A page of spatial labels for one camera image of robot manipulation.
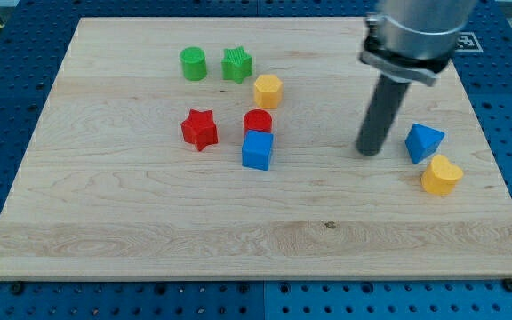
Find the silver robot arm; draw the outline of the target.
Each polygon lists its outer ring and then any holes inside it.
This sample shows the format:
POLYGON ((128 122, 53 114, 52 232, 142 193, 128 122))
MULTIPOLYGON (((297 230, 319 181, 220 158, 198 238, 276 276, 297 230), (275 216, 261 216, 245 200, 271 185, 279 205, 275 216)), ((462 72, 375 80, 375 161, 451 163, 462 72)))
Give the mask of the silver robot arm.
POLYGON ((476 0, 380 0, 364 19, 359 60, 395 82, 432 86, 475 6, 476 0))

